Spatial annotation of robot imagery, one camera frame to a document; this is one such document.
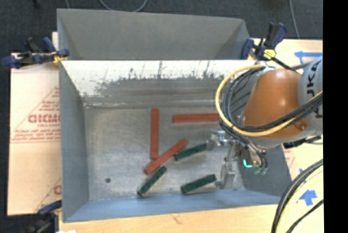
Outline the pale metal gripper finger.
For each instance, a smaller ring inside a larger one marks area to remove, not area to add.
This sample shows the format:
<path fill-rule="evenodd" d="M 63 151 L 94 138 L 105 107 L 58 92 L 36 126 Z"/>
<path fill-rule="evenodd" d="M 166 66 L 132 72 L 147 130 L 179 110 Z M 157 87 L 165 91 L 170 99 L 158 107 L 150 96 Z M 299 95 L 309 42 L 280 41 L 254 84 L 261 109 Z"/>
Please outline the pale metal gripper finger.
<path fill-rule="evenodd" d="M 208 140 L 206 140 L 207 149 L 214 149 L 216 146 L 232 145 L 234 139 L 224 130 L 211 130 Z"/>
<path fill-rule="evenodd" d="M 218 189 L 233 189 L 236 171 L 231 164 L 224 164 L 221 168 L 220 180 L 215 183 Z"/>

